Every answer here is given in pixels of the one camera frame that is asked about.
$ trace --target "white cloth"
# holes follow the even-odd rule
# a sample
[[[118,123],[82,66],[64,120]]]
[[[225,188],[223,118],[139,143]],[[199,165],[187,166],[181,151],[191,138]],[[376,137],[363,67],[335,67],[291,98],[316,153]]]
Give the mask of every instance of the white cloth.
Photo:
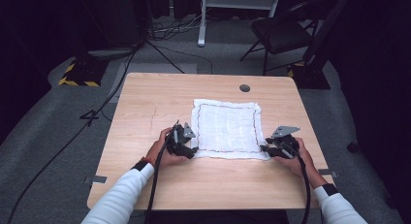
[[[256,103],[194,100],[191,129],[198,147],[195,157],[269,160],[260,148],[266,144],[261,128],[261,108]]]

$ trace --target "black chair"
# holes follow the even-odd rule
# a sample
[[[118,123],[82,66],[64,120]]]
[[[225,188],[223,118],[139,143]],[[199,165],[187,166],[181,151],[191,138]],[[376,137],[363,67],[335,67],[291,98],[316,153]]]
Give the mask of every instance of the black chair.
[[[277,54],[310,46],[314,41],[319,21],[327,17],[330,10],[336,5],[336,2],[337,0],[302,2],[278,16],[254,21],[251,24],[251,28],[258,41],[242,56],[240,61],[250,52],[265,49],[263,75],[267,71],[286,66],[282,65],[267,69],[268,53]],[[300,21],[305,20],[310,20],[311,22],[303,27],[300,25]],[[308,33],[308,28],[312,28],[311,34]],[[254,49],[259,43],[264,47]],[[303,56],[302,60],[297,62],[306,62],[307,60],[309,58],[304,58]]]

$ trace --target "white sleeve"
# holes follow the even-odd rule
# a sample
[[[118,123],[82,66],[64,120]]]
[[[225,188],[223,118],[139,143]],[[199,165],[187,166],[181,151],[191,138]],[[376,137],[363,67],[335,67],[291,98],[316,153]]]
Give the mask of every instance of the white sleeve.
[[[314,193],[320,203],[321,211],[324,214],[326,223],[345,224],[345,223],[366,223],[365,220],[356,212],[351,204],[345,200],[338,192],[330,194],[324,186],[314,189]]]
[[[142,188],[153,173],[154,168],[147,164],[141,171],[132,169],[124,174],[81,223],[128,223]]]

